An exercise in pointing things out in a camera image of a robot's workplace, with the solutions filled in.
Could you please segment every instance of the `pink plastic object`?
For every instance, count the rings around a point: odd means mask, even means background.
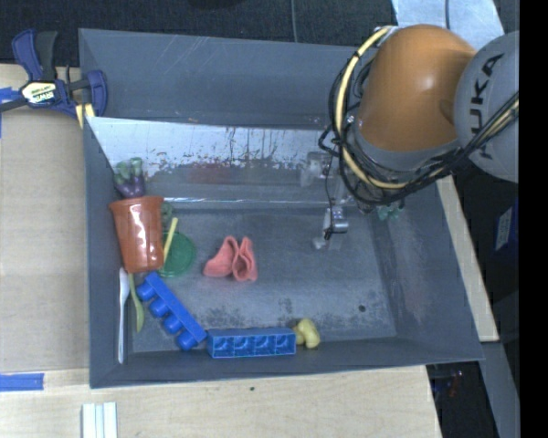
[[[234,260],[239,255],[239,246],[237,240],[228,235],[221,248],[213,258],[205,264],[203,274],[210,277],[225,277],[233,272]]]
[[[233,262],[233,274],[236,281],[255,281],[258,279],[258,267],[254,257],[254,244],[244,237],[239,246],[239,254]]]

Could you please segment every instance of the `black cable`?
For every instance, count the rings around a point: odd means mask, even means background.
[[[449,0],[445,0],[445,24],[447,25],[447,29],[450,30],[450,15],[449,15]]]
[[[292,17],[292,34],[294,36],[294,42],[299,42],[299,37],[297,36],[296,30],[296,11],[294,8],[294,0],[290,0],[290,13]]]

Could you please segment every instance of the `green object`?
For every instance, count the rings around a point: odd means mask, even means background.
[[[130,296],[132,297],[134,307],[136,308],[136,332],[140,332],[142,326],[144,325],[144,307],[142,306],[142,302],[136,294],[134,274],[128,274],[128,280],[130,281]]]
[[[168,236],[168,232],[164,233],[164,239]],[[175,232],[171,249],[168,252],[168,257],[164,262],[164,266],[159,273],[164,277],[179,276],[186,272],[193,264],[196,257],[196,248],[193,242],[183,234]]]

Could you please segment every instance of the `cable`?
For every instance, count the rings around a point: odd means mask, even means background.
[[[346,140],[352,123],[348,122],[345,127],[343,127],[343,122],[346,112],[353,108],[351,107],[347,109],[347,106],[349,104],[349,89],[352,83],[351,78],[355,65],[359,62],[364,53],[374,44],[382,41],[383,37],[388,34],[390,30],[392,30],[392,27],[390,26],[380,28],[357,49],[347,63],[345,69],[333,82],[332,91],[329,97],[330,115],[332,118],[331,127],[335,133],[335,138],[332,142],[335,146],[339,147],[340,175],[346,188],[352,196],[359,202],[368,205],[390,204],[398,200],[403,200],[410,193],[416,192],[420,188],[424,188],[439,178],[448,175],[454,168],[458,167],[459,164],[465,161],[471,153],[473,153],[477,148],[480,148],[487,141],[490,141],[491,138],[501,132],[506,126],[518,118],[519,115],[519,92],[516,92],[511,99],[509,99],[494,115],[490,117],[481,131],[473,137],[465,149],[462,150],[458,148],[446,154],[445,157],[438,158],[437,162],[427,166],[427,171],[408,182],[385,182],[374,178],[368,172],[365,172],[366,169],[371,170],[372,168],[370,168],[369,165],[366,167],[365,164],[362,164],[362,161],[358,158],[357,154],[353,150],[353,147]],[[373,59],[374,57],[372,57],[366,65],[371,63]],[[331,148],[323,147],[321,145],[329,132],[330,128],[327,128],[319,141],[319,146],[326,151],[330,151]],[[355,186],[350,183],[349,178],[347,177],[344,167],[345,164],[347,164],[349,169],[351,169],[351,171],[355,174],[356,179],[359,180]],[[367,189],[367,192],[371,195],[374,193],[370,192],[368,186],[373,186],[375,191],[382,194],[382,198],[371,200],[363,197],[357,191],[360,185],[363,185]]]
[[[445,0],[445,24],[447,25],[447,29],[450,30],[450,14],[449,14],[449,10],[450,10],[450,4],[449,4],[449,0]]]
[[[296,11],[294,9],[294,0],[290,0],[290,12],[292,14],[292,34],[294,35],[294,42],[299,42],[296,30]]]

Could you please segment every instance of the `blue lego brick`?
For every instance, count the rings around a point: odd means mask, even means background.
[[[296,334],[290,328],[209,329],[207,352],[214,359],[293,355]]]
[[[162,320],[166,332],[177,334],[181,331],[176,337],[176,344],[182,350],[192,349],[207,337],[206,331],[174,296],[156,271],[152,271],[136,288],[136,294],[143,302],[150,301],[148,309],[155,318]]]

